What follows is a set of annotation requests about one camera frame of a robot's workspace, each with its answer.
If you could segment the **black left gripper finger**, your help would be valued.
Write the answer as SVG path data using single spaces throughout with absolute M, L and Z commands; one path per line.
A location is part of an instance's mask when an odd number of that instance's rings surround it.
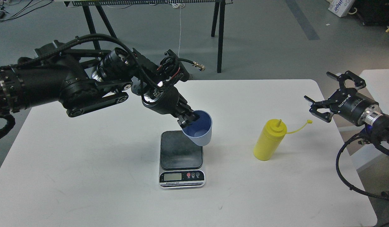
M 186 128 L 191 125 L 193 122 L 200 119 L 200 116 L 193 110 L 189 110 L 188 112 L 179 113 L 177 115 L 177 122 L 180 128 Z

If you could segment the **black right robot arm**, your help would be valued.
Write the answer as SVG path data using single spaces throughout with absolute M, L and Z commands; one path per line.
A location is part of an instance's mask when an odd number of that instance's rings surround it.
M 362 147 L 351 155 L 357 171 L 362 171 L 374 164 L 380 158 L 389 156 L 389 115 L 382 112 L 375 100 L 361 94 L 360 89 L 366 87 L 366 82 L 351 71 L 342 74 L 327 72 L 327 76 L 339 83 L 339 88 L 327 99 L 316 102 L 308 96 L 304 98 L 310 103 L 312 115 L 329 123 L 333 115 L 339 115 L 351 124 L 360 127 L 361 131 L 351 136 L 340 148 L 336 161 L 336 171 L 340 180 L 350 190 L 359 194 L 389 201 L 389 192 L 380 195 L 361 190 L 343 177 L 339 160 L 347 145 L 357 141 Z

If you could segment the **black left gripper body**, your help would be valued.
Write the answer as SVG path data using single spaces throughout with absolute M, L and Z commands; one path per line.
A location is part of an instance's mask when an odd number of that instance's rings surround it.
M 146 108 L 161 115 L 170 114 L 175 118 L 190 115 L 190 106 L 188 105 L 188 102 L 175 87 L 162 92 L 155 101 L 150 101 L 145 96 L 142 100 L 142 104 Z

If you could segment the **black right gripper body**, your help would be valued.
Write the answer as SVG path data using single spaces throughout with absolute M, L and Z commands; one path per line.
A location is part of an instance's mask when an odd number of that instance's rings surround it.
M 340 89 L 332 94 L 332 112 L 340 115 L 355 126 L 365 124 L 369 112 L 379 112 L 379 104 L 356 89 Z

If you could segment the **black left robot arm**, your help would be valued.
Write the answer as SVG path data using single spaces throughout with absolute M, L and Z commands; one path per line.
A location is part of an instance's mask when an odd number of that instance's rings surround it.
M 127 90 L 146 108 L 177 118 L 181 128 L 199 119 L 175 84 L 189 79 L 183 63 L 200 71 L 205 66 L 172 50 L 155 64 L 112 36 L 88 34 L 67 43 L 55 40 L 35 53 L 36 58 L 0 66 L 0 118 L 6 120 L 0 139 L 14 128 L 13 113 L 60 102 L 73 118 L 126 101 Z

